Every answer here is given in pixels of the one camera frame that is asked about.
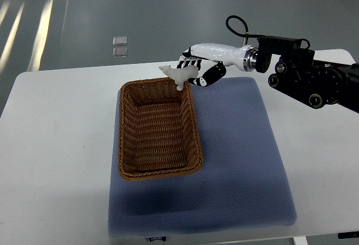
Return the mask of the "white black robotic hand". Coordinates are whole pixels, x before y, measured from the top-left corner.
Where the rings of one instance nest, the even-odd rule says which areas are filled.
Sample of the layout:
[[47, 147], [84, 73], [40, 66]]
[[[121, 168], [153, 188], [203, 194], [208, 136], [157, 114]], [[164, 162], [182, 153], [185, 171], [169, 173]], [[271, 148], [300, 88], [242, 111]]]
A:
[[225, 76], [229, 66], [236, 66], [240, 71], [251, 72], [255, 69], [257, 48], [252, 45], [232, 47], [223, 44], [202, 43], [189, 47], [179, 58], [177, 68], [195, 66], [201, 69], [204, 60], [215, 63], [200, 77], [190, 77], [188, 82], [201, 87], [214, 84]]

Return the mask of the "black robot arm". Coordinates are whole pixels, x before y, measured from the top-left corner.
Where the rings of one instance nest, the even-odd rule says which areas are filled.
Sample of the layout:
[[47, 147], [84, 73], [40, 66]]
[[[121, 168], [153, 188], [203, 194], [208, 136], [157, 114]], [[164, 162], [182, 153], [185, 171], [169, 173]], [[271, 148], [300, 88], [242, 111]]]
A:
[[357, 63], [315, 60], [313, 50], [301, 48], [306, 39], [260, 35], [257, 40], [257, 72], [268, 70], [273, 54], [280, 56], [275, 73], [268, 77], [270, 87], [313, 109], [339, 104], [358, 112]]

